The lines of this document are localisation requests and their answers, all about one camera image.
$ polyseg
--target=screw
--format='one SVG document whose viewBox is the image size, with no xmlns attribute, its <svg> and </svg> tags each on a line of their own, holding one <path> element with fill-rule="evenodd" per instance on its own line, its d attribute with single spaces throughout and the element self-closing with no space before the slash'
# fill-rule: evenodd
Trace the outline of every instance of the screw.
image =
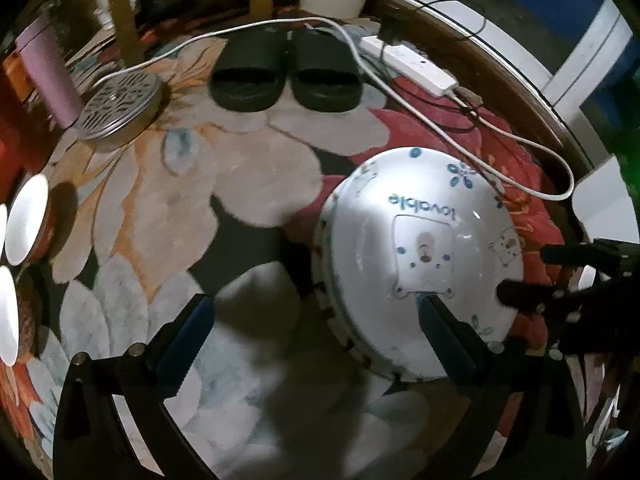
<svg viewBox="0 0 640 480">
<path fill-rule="evenodd" d="M 138 357 L 145 352 L 145 349 L 146 345 L 144 343 L 133 343 L 133 345 L 129 347 L 129 350 L 127 350 L 127 352 L 132 357 Z"/>
<path fill-rule="evenodd" d="M 575 324 L 578 321 L 580 321 L 580 312 L 578 312 L 577 310 L 575 312 L 569 312 L 566 315 L 566 322 L 567 323 Z"/>
<path fill-rule="evenodd" d="M 486 344 L 486 347 L 492 354 L 501 354 L 502 352 L 504 352 L 504 345 L 499 341 L 489 341 Z"/>
<path fill-rule="evenodd" d="M 84 363 L 86 361 L 86 359 L 88 357 L 89 357 L 89 354 L 87 352 L 78 352 L 71 359 L 71 364 L 76 365 L 76 366 L 77 365 L 81 365 L 82 363 Z"/>
<path fill-rule="evenodd" d="M 552 348 L 551 350 L 549 350 L 549 357 L 551 357 L 554 361 L 562 361 L 562 358 L 564 356 L 562 355 L 562 352 L 557 348 Z"/>
</svg>

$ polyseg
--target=black slipper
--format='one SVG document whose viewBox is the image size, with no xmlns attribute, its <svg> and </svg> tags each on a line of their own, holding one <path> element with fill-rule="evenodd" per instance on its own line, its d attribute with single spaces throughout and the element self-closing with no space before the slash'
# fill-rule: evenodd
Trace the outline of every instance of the black slipper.
<svg viewBox="0 0 640 480">
<path fill-rule="evenodd" d="M 347 112 L 360 104 L 360 72 L 345 43 L 303 27 L 294 31 L 291 50 L 291 89 L 303 107 Z"/>
<path fill-rule="evenodd" d="M 276 104 L 287 79 L 288 44 L 286 30 L 261 27 L 231 35 L 209 78 L 213 100 L 235 112 Z"/>
</svg>

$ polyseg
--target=white power strip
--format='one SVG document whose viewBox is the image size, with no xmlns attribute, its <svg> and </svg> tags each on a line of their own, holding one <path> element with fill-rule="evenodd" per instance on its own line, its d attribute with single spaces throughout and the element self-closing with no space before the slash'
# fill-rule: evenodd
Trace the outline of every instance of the white power strip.
<svg viewBox="0 0 640 480">
<path fill-rule="evenodd" d="M 377 58 L 380 57 L 382 45 L 382 40 L 377 36 L 367 36 L 360 40 L 361 49 Z M 407 46 L 388 44 L 383 61 L 434 97 L 442 97 L 458 86 L 455 78 Z"/>
</svg>

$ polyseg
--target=pink tumbler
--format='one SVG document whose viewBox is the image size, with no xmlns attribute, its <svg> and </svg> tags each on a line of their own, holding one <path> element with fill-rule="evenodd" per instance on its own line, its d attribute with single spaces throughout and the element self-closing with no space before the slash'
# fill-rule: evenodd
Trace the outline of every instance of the pink tumbler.
<svg viewBox="0 0 640 480">
<path fill-rule="evenodd" d="M 82 99 L 60 56 L 49 20 L 40 16 L 15 39 L 24 67 L 61 128 L 68 128 L 82 111 Z"/>
</svg>

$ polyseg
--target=white cable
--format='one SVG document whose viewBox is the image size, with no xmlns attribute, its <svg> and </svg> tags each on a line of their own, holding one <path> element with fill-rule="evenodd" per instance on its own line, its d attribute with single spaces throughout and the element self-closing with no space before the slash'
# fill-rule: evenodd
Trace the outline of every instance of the white cable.
<svg viewBox="0 0 640 480">
<path fill-rule="evenodd" d="M 373 72 L 373 70 L 369 67 L 369 65 L 366 62 L 364 62 L 364 60 L 361 58 L 360 53 L 358 51 L 358 47 L 353 42 L 351 37 L 348 35 L 346 30 L 344 30 L 338 23 L 334 22 L 333 20 L 329 20 L 327 18 L 322 18 L 322 17 L 319 17 L 319 16 L 315 16 L 315 17 L 311 17 L 311 18 L 279 18 L 279 19 L 276 19 L 276 20 L 265 20 L 263 22 L 247 23 L 245 25 L 239 25 L 238 27 L 226 28 L 225 30 L 217 30 L 215 32 L 208 32 L 207 34 L 202 34 L 200 36 L 196 36 L 195 38 L 191 38 L 190 40 L 187 40 L 187 41 L 181 43 L 180 45 L 172 48 L 168 52 L 165 52 L 164 54 L 162 54 L 162 56 L 158 56 L 158 57 L 155 57 L 155 58 L 150 59 L 148 61 L 145 61 L 143 63 L 137 64 L 135 66 L 131 66 L 129 68 L 124 68 L 122 70 L 118 70 L 117 72 L 113 72 L 111 74 L 108 74 L 108 75 L 98 79 L 98 81 L 94 83 L 94 87 L 98 86 L 99 84 L 104 83 L 105 81 L 108 81 L 109 79 L 112 79 L 113 77 L 116 77 L 117 75 L 126 74 L 126 73 L 129 73 L 129 72 L 133 72 L 134 70 L 140 70 L 142 68 L 146 68 L 147 66 L 150 66 L 153 63 L 158 62 L 161 59 L 164 59 L 165 57 L 168 57 L 168 56 L 170 56 L 171 54 L 173 54 L 175 52 L 178 52 L 180 49 L 184 48 L 188 44 L 194 43 L 195 41 L 204 40 L 205 38 L 213 38 L 214 36 L 220 36 L 221 34 L 228 34 L 230 32 L 235 32 L 237 30 L 243 30 L 244 28 L 252 28 L 252 27 L 259 27 L 261 25 L 269 25 L 271 23 L 300 23 L 300 22 L 322 22 L 322 23 L 326 23 L 327 25 L 331 25 L 335 30 L 340 32 L 340 34 L 344 38 L 344 41 L 346 42 L 347 46 L 351 50 L 351 54 L 353 55 L 353 59 L 355 59 L 355 61 L 358 64 L 358 66 L 362 69 L 362 71 L 365 74 L 367 74 L 371 79 L 373 79 L 373 81 L 375 81 L 380 86 L 380 88 L 382 88 L 386 92 L 386 94 L 389 95 L 389 97 L 392 97 L 393 99 L 395 99 L 395 101 L 397 101 L 398 104 L 400 104 L 406 110 L 411 112 L 414 116 L 419 118 L 423 123 L 425 123 L 428 127 L 430 127 L 437 134 L 439 134 L 439 136 L 441 136 L 444 140 L 446 140 L 451 146 L 456 148 L 460 153 L 462 153 L 463 155 L 468 156 L 468 158 L 471 159 L 472 161 L 474 161 L 478 166 L 480 166 L 481 168 L 483 168 L 487 172 L 491 173 L 492 175 L 496 176 L 501 181 L 506 182 L 507 184 L 510 184 L 511 186 L 513 186 L 513 187 L 515 187 L 515 188 L 517 188 L 517 189 L 519 189 L 521 191 L 524 191 L 525 193 L 530 194 L 531 196 L 535 196 L 535 197 L 541 198 L 543 200 L 553 200 L 555 202 L 559 202 L 561 200 L 565 200 L 565 199 L 569 198 L 571 196 L 571 194 L 574 192 L 574 174 L 572 173 L 571 168 L 569 167 L 569 165 L 566 163 L 566 161 L 560 155 L 558 155 L 557 153 L 553 152 L 552 150 L 546 148 L 545 146 L 542 146 L 542 145 L 540 145 L 540 144 L 538 144 L 536 142 L 533 142 L 532 140 L 523 139 L 523 138 L 515 136 L 513 134 L 509 134 L 509 133 L 501 130 L 500 128 L 497 128 L 496 126 L 493 126 L 488 121 L 485 121 L 482 117 L 478 116 L 478 114 L 472 112 L 478 118 L 478 120 L 481 121 L 482 124 L 484 124 L 485 126 L 491 128 L 492 130 L 498 132 L 499 134 L 507 136 L 507 137 L 509 137 L 511 139 L 519 140 L 520 142 L 524 142 L 525 144 L 528 144 L 529 146 L 533 146 L 533 147 L 539 148 L 540 150 L 543 150 L 544 152 L 547 152 L 550 155 L 554 156 L 557 160 L 560 161 L 560 163 L 567 170 L 567 173 L 569 175 L 569 189 L 567 191 L 565 191 L 564 193 L 562 193 L 562 194 L 556 194 L 556 195 L 542 193 L 542 192 L 536 191 L 535 189 L 531 189 L 529 187 L 523 186 L 522 184 L 517 183 L 515 180 L 509 178 L 506 175 L 501 174 L 499 171 L 497 171 L 494 168 L 492 168 L 484 160 L 478 158 L 473 153 L 471 153 L 469 150 L 466 150 L 463 146 L 458 144 L 454 139 L 449 137 L 449 135 L 442 128 L 440 128 L 436 123 L 434 123 L 427 116 L 425 116 L 423 113 L 421 113 L 420 110 L 418 110 L 417 108 L 412 106 L 409 102 L 407 102 L 404 98 L 402 98 L 402 96 L 400 94 L 398 94 L 395 90 L 393 90 L 391 88 L 391 86 L 389 86 L 385 81 L 382 80 L 382 78 L 380 78 L 375 72 Z M 454 94 L 450 95 L 450 97 L 455 102 L 460 104 L 461 106 L 468 108 L 468 106 L 463 101 L 458 99 L 458 97 L 455 96 Z"/>
</svg>

